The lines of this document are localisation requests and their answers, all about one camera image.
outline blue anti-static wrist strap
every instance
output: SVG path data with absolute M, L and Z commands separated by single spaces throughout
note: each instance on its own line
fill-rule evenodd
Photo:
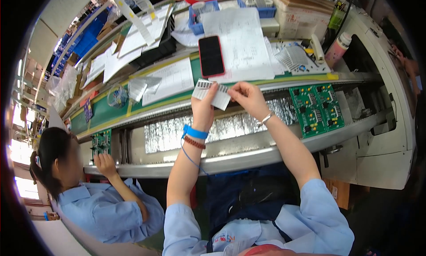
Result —
M 191 137 L 199 138 L 202 140 L 205 140 L 207 136 L 209 136 L 208 132 L 194 130 L 189 125 L 184 126 L 184 134 L 182 135 L 182 138 L 184 138 L 186 134 L 188 134 Z

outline aluminum foil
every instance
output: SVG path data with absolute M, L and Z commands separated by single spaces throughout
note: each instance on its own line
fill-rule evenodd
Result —
M 266 103 L 286 125 L 297 122 L 290 97 L 269 100 Z M 145 152 L 164 152 L 180 148 L 183 127 L 185 124 L 191 125 L 192 121 L 192 115 L 188 115 L 144 126 Z M 246 112 L 218 118 L 213 122 L 206 143 L 268 130 L 265 125 L 258 128 L 256 123 L 257 120 Z

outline woman's left hand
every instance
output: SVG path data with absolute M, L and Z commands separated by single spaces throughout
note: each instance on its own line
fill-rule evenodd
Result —
M 213 124 L 213 106 L 211 105 L 214 96 L 216 95 L 218 84 L 213 83 L 204 99 L 199 100 L 191 98 L 192 113 L 194 122 L 192 128 L 198 131 L 209 132 Z

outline electronic components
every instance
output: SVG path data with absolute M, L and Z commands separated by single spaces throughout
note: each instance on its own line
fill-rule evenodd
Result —
M 100 153 L 111 154 L 111 129 L 95 133 L 91 138 L 92 147 L 90 149 L 92 150 L 93 157 Z
M 331 84 L 294 87 L 289 91 L 304 138 L 345 125 Z

